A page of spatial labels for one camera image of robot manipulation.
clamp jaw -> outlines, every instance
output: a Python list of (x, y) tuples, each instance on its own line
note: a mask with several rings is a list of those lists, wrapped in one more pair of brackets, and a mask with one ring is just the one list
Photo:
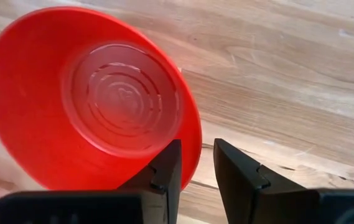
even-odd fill
[(354, 190), (306, 189), (222, 139), (214, 162), (229, 224), (354, 223)]
[(19, 192), (0, 198), (0, 224), (176, 224), (181, 142), (173, 140), (117, 190)]

bowl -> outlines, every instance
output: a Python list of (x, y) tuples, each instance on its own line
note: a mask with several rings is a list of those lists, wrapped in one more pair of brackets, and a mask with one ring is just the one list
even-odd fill
[(116, 18), (51, 7), (1, 32), (0, 139), (44, 187), (116, 189), (173, 139), (185, 187), (201, 137), (180, 71)]

black clamp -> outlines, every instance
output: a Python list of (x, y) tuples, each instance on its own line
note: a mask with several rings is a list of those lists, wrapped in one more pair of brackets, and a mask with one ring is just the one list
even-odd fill
[(214, 162), (229, 224), (354, 224), (354, 190), (306, 189), (222, 139)]
[(173, 140), (117, 190), (19, 192), (0, 198), (0, 224), (176, 224), (181, 142)]

wood grain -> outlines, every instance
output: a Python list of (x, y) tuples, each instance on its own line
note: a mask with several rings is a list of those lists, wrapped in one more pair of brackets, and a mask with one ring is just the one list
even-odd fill
[[(179, 223), (226, 223), (214, 138), (306, 187), (354, 188), (354, 1), (0, 0), (0, 31), (57, 5), (124, 20), (182, 68), (203, 152)], [(40, 186), (0, 143), (0, 196), (24, 189)]]

red bowl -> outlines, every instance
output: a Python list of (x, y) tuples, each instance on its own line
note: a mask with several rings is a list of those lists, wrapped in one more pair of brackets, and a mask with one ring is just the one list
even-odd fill
[(181, 139), (185, 187), (201, 137), (177, 67), (129, 25), (52, 7), (0, 34), (0, 138), (43, 186), (115, 189)]

